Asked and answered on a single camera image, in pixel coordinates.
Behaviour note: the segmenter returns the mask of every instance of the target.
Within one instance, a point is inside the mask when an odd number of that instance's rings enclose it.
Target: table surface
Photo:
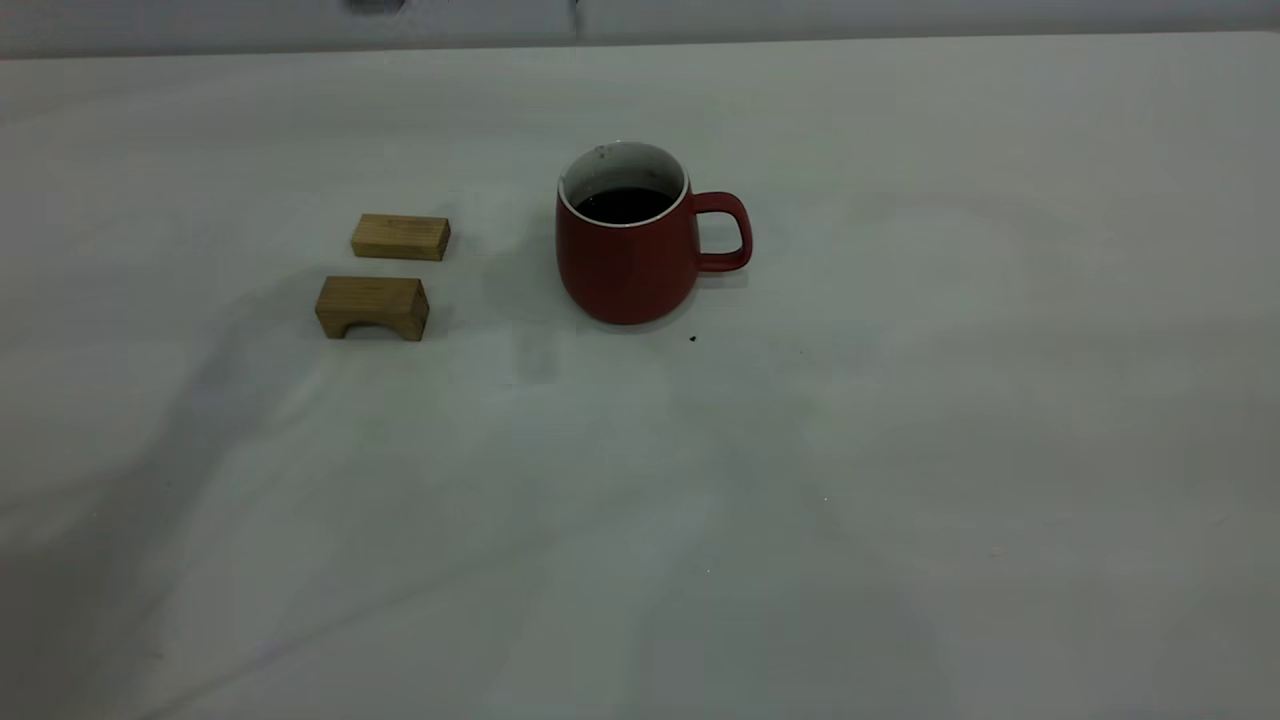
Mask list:
[[[1277,68],[0,63],[3,715],[1275,717]],[[556,275],[614,138],[755,227],[653,327]],[[361,213],[448,217],[445,261],[353,258]],[[424,341],[325,340],[329,274],[421,278]]]

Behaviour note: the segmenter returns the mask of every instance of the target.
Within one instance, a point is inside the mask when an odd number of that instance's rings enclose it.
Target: white wall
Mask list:
[[[1192,31],[1280,26],[1280,0],[581,0],[593,41]]]
[[[1280,0],[0,0],[0,56],[1280,26]]]
[[[0,0],[0,56],[540,45],[573,40],[568,0]]]

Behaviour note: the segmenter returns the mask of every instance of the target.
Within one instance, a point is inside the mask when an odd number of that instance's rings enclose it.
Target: mug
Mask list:
[[[658,191],[672,204],[632,223],[605,223],[580,211],[590,197],[631,188]],[[732,215],[742,247],[703,252],[696,220],[700,213]],[[561,174],[556,261],[570,297],[598,320],[657,320],[689,296],[698,273],[737,270],[750,259],[751,223],[742,202],[727,192],[694,195],[689,173],[666,150],[643,142],[599,145]]]

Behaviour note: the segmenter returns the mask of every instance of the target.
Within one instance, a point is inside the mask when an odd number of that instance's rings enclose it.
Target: coffee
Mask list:
[[[673,197],[657,190],[620,187],[588,197],[577,204],[576,210],[598,223],[625,225],[657,218],[675,202]]]

